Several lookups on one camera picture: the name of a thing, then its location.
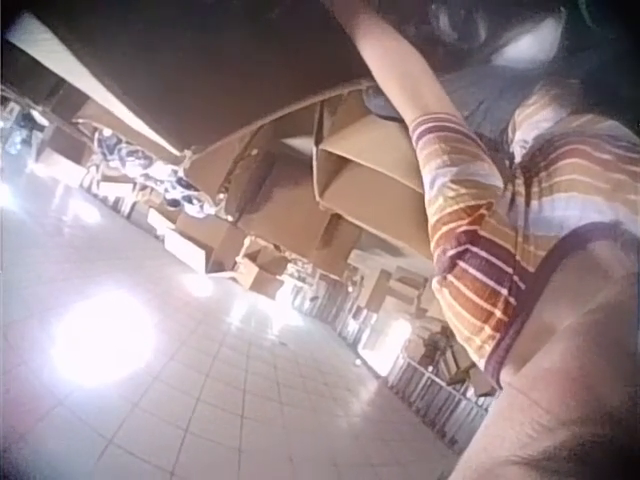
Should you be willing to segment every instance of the railing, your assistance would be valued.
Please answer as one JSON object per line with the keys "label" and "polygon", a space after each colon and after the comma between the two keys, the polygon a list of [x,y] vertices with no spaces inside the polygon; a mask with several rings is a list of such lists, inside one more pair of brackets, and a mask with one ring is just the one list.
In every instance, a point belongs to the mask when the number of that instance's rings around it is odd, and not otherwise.
{"label": "railing", "polygon": [[456,453],[462,453],[495,397],[476,397],[468,384],[451,387],[401,354],[387,376],[389,388]]}

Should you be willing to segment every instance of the skin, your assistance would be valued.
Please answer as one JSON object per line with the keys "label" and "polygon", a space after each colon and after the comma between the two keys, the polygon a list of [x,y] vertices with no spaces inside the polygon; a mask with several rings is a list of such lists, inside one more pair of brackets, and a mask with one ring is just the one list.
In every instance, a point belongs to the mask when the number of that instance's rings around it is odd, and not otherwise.
{"label": "skin", "polygon": [[[430,112],[459,116],[427,61],[364,3],[324,3],[407,124]],[[573,433],[567,425],[629,407],[639,384],[637,265],[635,252],[612,242],[564,261],[509,353],[500,398],[451,479],[534,478],[509,460],[557,444]]]}

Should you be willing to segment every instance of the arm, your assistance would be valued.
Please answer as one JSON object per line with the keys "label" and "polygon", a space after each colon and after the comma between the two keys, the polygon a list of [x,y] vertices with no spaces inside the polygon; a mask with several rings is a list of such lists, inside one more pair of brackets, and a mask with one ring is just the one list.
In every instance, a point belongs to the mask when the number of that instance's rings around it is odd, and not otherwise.
{"label": "arm", "polygon": [[373,77],[407,125],[427,113],[461,118],[429,64],[363,0],[323,0],[353,40]]}

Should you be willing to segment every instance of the person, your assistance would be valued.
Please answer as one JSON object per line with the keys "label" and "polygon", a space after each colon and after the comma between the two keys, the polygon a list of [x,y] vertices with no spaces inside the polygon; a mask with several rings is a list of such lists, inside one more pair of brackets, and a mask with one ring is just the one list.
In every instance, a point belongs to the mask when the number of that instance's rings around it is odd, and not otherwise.
{"label": "person", "polygon": [[451,479],[640,478],[640,141],[546,81],[504,176],[413,47],[361,0],[324,0],[409,128],[432,288],[502,392]]}

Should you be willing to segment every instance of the hair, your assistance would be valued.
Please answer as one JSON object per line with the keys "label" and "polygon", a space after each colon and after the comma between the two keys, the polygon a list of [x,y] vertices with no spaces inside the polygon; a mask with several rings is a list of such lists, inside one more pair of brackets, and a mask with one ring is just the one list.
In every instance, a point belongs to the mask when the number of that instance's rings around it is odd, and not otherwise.
{"label": "hair", "polygon": [[640,478],[638,406],[576,422],[568,436],[512,464],[545,480]]}

